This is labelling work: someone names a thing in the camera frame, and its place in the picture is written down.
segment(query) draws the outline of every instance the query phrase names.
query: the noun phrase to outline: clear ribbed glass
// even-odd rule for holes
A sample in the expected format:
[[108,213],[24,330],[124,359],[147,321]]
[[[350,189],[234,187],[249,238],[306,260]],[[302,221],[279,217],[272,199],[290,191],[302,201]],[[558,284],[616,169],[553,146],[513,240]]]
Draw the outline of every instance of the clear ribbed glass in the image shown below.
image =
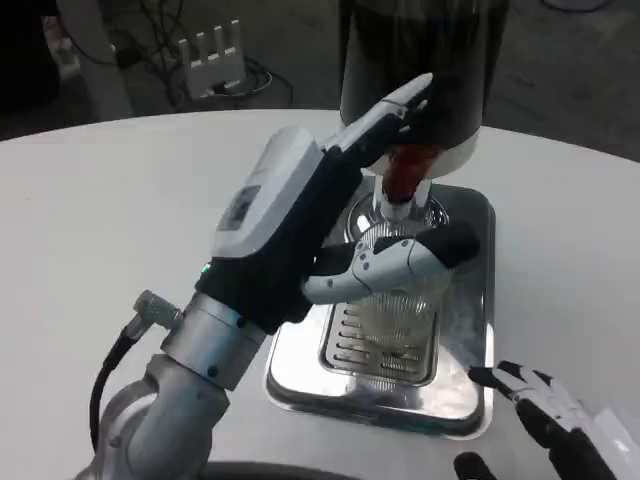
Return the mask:
[[[382,221],[367,229],[361,241],[372,247],[381,237],[416,234],[418,226],[415,222]],[[399,285],[389,292],[360,300],[362,330],[367,339],[396,351],[426,347],[451,275],[446,273],[411,285]]]

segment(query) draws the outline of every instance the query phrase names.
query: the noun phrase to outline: robotic hand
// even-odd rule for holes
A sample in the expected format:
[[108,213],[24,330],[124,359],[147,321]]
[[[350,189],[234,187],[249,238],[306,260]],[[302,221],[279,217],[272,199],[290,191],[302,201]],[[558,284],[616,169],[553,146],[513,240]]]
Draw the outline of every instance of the robotic hand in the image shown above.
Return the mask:
[[[427,105],[431,74],[392,92],[319,146],[287,127],[269,141],[224,213],[211,261],[184,312],[145,292],[104,361],[90,403],[95,457],[78,478],[192,478],[206,464],[211,429],[266,335],[302,321],[312,304],[338,303],[438,275],[471,259],[479,242],[466,224],[412,238],[324,246],[373,164],[411,131]],[[152,324],[169,330],[144,378],[99,417],[109,373]]]
[[[636,480],[640,448],[610,409],[592,417],[555,378],[515,363],[471,368],[469,378],[511,400],[525,430],[562,480]],[[460,480],[496,480],[475,453],[454,463]]]

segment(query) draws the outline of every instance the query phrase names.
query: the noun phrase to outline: stainless steel drip tray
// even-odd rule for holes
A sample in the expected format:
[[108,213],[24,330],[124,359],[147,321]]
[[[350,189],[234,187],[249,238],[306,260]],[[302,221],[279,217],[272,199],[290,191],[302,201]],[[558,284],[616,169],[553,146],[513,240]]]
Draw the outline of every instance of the stainless steel drip tray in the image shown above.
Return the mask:
[[367,341],[354,306],[315,306],[274,339],[266,387],[276,404],[450,437],[486,428],[492,393],[471,382],[467,371],[493,364],[493,210],[473,190],[434,185],[432,194],[452,220],[474,226],[482,249],[456,272],[429,344],[396,354]]

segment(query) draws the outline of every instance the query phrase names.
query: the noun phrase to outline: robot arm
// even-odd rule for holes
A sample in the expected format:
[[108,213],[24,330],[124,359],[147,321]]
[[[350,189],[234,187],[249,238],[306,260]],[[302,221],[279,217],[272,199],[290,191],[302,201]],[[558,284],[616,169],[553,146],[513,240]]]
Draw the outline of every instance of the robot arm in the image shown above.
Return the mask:
[[[354,300],[455,267],[478,240],[454,224],[415,238],[323,248],[371,165],[425,107],[431,75],[376,104],[324,147],[298,127],[277,132],[218,226],[211,261],[184,312],[143,294],[96,381],[96,456],[80,478],[176,479],[207,460],[211,429],[264,338],[299,322],[313,303]],[[98,422],[108,374],[156,323],[169,330],[142,380],[123,389]],[[95,431],[99,423],[99,434]]]

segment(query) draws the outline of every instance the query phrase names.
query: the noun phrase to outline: white round table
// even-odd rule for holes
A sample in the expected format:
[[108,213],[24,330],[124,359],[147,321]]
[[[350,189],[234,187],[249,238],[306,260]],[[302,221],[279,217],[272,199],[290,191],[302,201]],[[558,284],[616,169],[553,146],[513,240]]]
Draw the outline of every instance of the white round table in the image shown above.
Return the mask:
[[[86,466],[91,385],[138,293],[184,306],[223,209],[269,136],[292,123],[322,139],[338,114],[138,118],[0,143],[3,477],[68,478]],[[640,166],[485,128],[469,163],[438,181],[481,191],[496,211],[496,358],[562,378],[595,409],[634,412]],[[136,346],[105,400],[140,378],[163,335]],[[488,432],[467,442],[281,410],[263,389],[268,343],[214,429],[212,459],[444,480],[473,449],[499,479],[556,478],[500,398]]]

